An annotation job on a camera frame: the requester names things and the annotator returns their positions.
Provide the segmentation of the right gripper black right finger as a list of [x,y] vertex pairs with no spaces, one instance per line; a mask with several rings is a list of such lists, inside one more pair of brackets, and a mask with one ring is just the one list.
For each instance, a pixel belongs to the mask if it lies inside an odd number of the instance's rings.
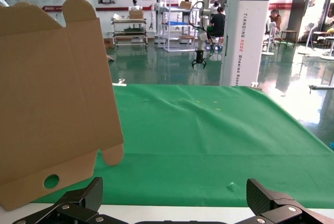
[[266,189],[256,179],[246,183],[246,200],[254,216],[242,223],[333,223],[333,219],[302,206],[290,195]]

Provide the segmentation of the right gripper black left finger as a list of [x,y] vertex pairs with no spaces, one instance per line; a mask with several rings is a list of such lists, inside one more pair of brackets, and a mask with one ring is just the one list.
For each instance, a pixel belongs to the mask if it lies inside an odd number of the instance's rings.
[[86,187],[66,192],[52,206],[16,220],[14,223],[115,223],[98,213],[103,200],[103,179],[94,178]]

